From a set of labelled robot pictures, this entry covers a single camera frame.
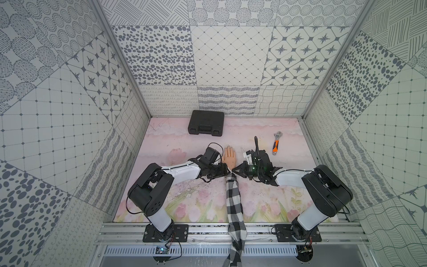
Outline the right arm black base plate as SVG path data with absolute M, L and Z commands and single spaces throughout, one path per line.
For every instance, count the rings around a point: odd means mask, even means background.
M 276 224 L 273 227 L 273 233 L 278 242 L 321 242 L 322 237 L 318 227 L 311 230 L 305 230 L 292 224 Z

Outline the black white checkered sleeve forearm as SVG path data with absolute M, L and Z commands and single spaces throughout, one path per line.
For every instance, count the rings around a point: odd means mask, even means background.
M 242 254 L 247 238 L 244 213 L 236 175 L 228 174 L 226 177 L 226 207 L 228 214 L 228 233 L 231 237 L 231 247 L 223 267 L 242 267 Z

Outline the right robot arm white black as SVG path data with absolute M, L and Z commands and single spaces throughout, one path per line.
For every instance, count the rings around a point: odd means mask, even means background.
M 266 185 L 293 186 L 308 191 L 313 204 L 298 215 L 290 227 L 297 241 L 306 239 L 320 223 L 343 211 L 354 198 L 348 186 L 327 166 L 318 165 L 312 170 L 274 167 L 264 150 L 248 151 L 246 160 L 232 171 Z

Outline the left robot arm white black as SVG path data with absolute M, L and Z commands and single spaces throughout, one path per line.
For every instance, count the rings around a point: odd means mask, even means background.
M 228 166 L 219 159 L 220 153 L 207 147 L 203 155 L 175 166 L 150 164 L 130 187 L 126 202 L 131 201 L 161 234 L 162 239 L 172 235 L 173 220 L 163 208 L 166 197 L 174 184 L 201 179 L 206 183 L 230 173 Z

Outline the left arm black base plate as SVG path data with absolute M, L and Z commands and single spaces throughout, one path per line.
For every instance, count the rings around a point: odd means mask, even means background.
M 174 222 L 163 232 L 159 231 L 153 224 L 145 227 L 143 235 L 144 243 L 159 243 L 170 240 L 187 242 L 189 234 L 188 224 L 175 224 Z

